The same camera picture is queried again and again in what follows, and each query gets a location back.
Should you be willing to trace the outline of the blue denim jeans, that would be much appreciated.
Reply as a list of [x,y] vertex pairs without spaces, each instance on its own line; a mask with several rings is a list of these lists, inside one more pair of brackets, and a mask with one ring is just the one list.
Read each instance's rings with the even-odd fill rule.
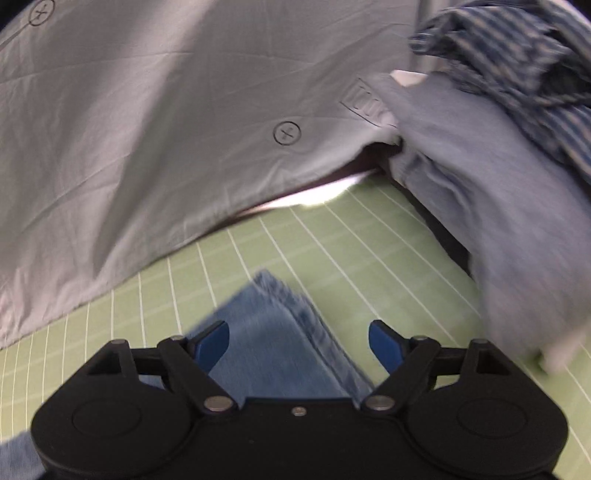
[[209,375],[238,402],[250,397],[359,402],[374,389],[310,300],[269,272],[257,274],[188,337],[217,320],[228,324],[229,345]]

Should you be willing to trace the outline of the green grid cutting mat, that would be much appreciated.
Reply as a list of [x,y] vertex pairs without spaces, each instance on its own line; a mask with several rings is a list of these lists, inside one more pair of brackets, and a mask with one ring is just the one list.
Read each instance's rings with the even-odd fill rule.
[[473,280],[444,252],[418,212],[375,177],[315,206],[245,220],[147,267],[1,353],[1,436],[24,431],[41,402],[106,341],[152,346],[193,329],[256,272],[307,295],[370,378],[370,321],[404,335],[464,346],[483,330]]

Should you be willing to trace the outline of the grey folded garment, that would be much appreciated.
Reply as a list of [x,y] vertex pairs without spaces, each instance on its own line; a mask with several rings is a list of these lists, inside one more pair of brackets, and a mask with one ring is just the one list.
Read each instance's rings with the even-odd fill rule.
[[590,201],[494,101],[442,73],[370,87],[403,140],[390,163],[469,253],[487,336],[511,356],[540,355],[590,326]]

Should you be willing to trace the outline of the grey carrot print sheet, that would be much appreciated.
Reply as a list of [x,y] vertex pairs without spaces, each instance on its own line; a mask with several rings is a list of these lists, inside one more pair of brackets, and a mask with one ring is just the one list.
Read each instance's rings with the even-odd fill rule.
[[1,343],[389,143],[436,1],[5,1]]

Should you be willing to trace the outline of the blue checkered shirt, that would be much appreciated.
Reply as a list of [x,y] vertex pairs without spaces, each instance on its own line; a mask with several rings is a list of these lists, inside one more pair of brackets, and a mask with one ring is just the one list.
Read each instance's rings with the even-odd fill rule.
[[473,1],[410,38],[456,85],[490,96],[552,159],[590,179],[590,22],[556,1]]

